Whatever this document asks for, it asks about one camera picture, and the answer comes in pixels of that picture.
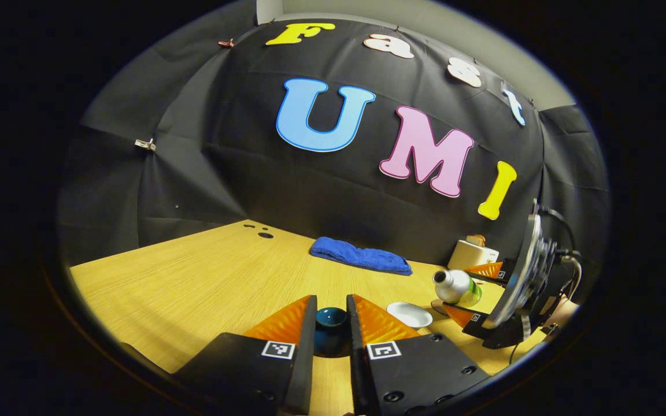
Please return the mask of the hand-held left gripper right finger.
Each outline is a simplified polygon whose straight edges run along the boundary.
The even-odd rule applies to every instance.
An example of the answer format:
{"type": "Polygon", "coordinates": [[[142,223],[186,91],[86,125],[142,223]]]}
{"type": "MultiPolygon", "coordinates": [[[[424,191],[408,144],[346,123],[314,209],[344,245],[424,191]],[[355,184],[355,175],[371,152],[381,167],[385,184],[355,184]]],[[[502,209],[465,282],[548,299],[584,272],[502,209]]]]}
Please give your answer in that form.
{"type": "Polygon", "coordinates": [[[489,379],[444,334],[421,335],[359,295],[346,308],[357,415],[434,415],[489,379]]]}

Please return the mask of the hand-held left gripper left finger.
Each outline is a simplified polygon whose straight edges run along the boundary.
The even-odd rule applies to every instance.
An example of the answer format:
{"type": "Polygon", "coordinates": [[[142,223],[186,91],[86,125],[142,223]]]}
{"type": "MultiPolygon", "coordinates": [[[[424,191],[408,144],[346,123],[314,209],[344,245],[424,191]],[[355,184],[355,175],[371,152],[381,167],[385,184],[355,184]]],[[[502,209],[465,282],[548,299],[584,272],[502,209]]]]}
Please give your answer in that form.
{"type": "Polygon", "coordinates": [[[223,332],[174,373],[209,415],[310,412],[317,298],[307,295],[242,335],[223,332]]]}

